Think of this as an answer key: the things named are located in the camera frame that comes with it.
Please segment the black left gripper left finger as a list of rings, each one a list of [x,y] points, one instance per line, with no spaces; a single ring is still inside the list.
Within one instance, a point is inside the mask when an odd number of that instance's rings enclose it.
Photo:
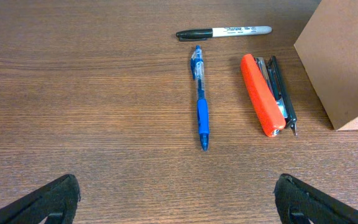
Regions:
[[[73,174],[65,174],[0,209],[0,223],[72,223],[80,201]]]

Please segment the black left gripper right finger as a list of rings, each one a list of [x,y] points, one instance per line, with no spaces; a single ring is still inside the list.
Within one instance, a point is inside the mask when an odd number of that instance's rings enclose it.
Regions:
[[[274,195],[282,223],[358,223],[358,210],[290,174],[280,175]]]

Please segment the orange black stapler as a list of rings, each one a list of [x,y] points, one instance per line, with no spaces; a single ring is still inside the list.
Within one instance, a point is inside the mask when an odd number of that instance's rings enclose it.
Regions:
[[[283,129],[291,129],[297,136],[297,117],[278,66],[277,58],[268,61],[245,54],[241,72],[254,111],[266,136],[272,138]]]

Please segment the brown cardboard box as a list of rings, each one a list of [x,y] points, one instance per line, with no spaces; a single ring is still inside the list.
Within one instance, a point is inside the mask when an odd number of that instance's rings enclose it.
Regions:
[[[294,46],[333,128],[358,130],[358,0],[322,0]]]

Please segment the blue ballpoint pen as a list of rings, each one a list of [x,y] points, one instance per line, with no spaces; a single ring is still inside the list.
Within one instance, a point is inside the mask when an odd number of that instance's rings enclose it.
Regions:
[[[195,51],[191,56],[190,65],[193,79],[196,83],[198,134],[202,150],[207,151],[210,134],[209,111],[205,92],[203,53],[200,45],[195,47]]]

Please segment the black sharpie marker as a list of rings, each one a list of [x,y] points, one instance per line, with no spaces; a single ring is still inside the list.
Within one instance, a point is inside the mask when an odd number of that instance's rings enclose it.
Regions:
[[[191,29],[177,32],[175,35],[179,41],[199,41],[217,37],[237,37],[248,35],[265,35],[271,33],[270,26],[250,27],[215,27],[209,29]]]

